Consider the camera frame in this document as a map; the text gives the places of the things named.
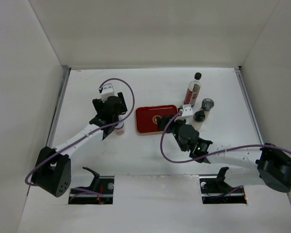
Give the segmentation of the tall red label sauce bottle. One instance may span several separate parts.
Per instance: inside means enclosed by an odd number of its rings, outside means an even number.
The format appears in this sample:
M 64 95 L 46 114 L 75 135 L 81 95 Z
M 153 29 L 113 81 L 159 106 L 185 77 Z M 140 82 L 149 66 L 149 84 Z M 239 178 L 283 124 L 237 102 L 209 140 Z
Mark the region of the tall red label sauce bottle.
M 202 74 L 197 72 L 194 75 L 194 80 L 191 81 L 188 85 L 187 92 L 184 98 L 184 104 L 190 104 L 192 107 L 195 105 L 198 94 L 201 89 L 200 79 Z

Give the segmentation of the small jar pink contents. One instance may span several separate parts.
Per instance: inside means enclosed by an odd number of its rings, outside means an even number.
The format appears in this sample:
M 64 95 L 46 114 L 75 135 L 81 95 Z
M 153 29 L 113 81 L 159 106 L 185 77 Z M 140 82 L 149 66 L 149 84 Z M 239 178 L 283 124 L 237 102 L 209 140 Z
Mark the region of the small jar pink contents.
M 125 124 L 124 122 L 120 122 L 118 125 L 115 126 L 114 128 L 114 132 L 117 134 L 117 135 L 123 135 L 125 133 Z

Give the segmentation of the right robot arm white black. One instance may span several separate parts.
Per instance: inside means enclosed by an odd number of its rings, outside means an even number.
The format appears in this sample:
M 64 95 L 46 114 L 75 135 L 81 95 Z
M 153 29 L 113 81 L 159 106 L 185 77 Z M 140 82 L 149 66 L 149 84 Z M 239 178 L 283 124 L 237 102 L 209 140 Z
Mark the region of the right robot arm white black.
M 163 134 L 172 134 L 181 151 L 189 153 L 187 163 L 222 165 L 215 178 L 219 191 L 243 185 L 265 185 L 278 192 L 290 192 L 291 151 L 268 143 L 219 146 L 202 139 L 199 131 L 177 115 L 159 117 L 157 124 Z

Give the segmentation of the clear shaker silver black lid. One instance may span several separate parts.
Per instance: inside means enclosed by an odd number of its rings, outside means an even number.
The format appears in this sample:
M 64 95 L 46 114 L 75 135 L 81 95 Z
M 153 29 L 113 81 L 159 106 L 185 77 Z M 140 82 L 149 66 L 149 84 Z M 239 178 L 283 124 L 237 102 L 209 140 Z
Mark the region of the clear shaker silver black lid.
M 202 100 L 202 104 L 201 104 L 201 110 L 204 112 L 205 114 L 205 119 L 208 118 L 210 110 L 214 107 L 214 101 L 212 99 L 209 98 L 205 98 Z

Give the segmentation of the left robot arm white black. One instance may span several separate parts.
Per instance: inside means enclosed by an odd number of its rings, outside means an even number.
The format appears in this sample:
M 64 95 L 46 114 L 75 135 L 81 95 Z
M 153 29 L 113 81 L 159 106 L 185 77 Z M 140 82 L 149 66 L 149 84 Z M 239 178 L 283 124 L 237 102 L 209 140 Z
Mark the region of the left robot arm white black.
M 107 97 L 106 100 L 94 99 L 97 115 L 74 137 L 59 146 L 45 146 L 39 152 L 35 168 L 25 179 L 31 186 L 38 186 L 55 197 L 62 196 L 71 184 L 71 157 L 81 155 L 86 146 L 94 145 L 109 136 L 122 122 L 121 115 L 128 110 L 123 93 Z

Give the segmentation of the white bottle black cap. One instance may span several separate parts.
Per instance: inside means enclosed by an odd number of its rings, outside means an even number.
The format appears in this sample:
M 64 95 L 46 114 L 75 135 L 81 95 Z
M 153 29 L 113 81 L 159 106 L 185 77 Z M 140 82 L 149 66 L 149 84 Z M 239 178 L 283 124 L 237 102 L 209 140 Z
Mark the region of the white bottle black cap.
M 203 122 L 205 121 L 206 115 L 203 110 L 195 112 L 192 120 L 192 126 L 195 130 L 199 131 Z

